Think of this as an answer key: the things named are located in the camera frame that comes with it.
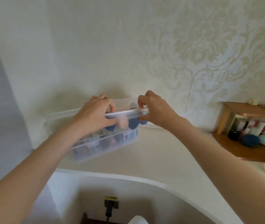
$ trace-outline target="black power cord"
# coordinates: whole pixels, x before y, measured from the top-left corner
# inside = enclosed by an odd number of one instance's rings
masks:
[[[108,223],[109,218],[112,217],[113,206],[114,206],[114,201],[110,200],[106,207],[106,222],[107,223]]]

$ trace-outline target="wooden shelf top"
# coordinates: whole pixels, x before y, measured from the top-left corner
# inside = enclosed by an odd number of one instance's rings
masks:
[[[239,141],[232,141],[226,135],[213,134],[216,141],[226,150],[240,159],[248,161],[265,162],[265,145],[258,145],[256,148],[249,148]]]
[[[234,102],[224,102],[224,106],[240,116],[265,118],[264,107]]]

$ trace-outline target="plastic container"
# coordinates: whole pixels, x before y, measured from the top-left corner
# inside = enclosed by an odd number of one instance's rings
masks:
[[[139,121],[138,117],[147,114],[148,109],[139,108],[134,101],[136,101],[134,98],[114,100],[116,112],[110,112],[108,108],[105,116],[108,119],[118,118],[119,123],[90,133],[75,143],[72,147],[72,153],[77,162],[116,150],[137,139],[138,131],[136,128],[147,123]],[[52,134],[59,126],[69,122],[79,110],[73,109],[48,114],[46,122],[48,133]]]

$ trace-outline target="forearm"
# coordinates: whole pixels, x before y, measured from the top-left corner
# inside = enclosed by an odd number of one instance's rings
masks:
[[[265,177],[180,118],[168,130],[190,151],[203,171],[246,224],[265,223]]]
[[[61,128],[0,180],[0,223],[20,223],[62,157],[78,140],[75,126]]]

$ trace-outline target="yellow label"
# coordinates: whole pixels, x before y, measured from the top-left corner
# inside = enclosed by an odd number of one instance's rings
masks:
[[[118,200],[117,197],[114,197],[114,196],[106,196],[106,200]]]

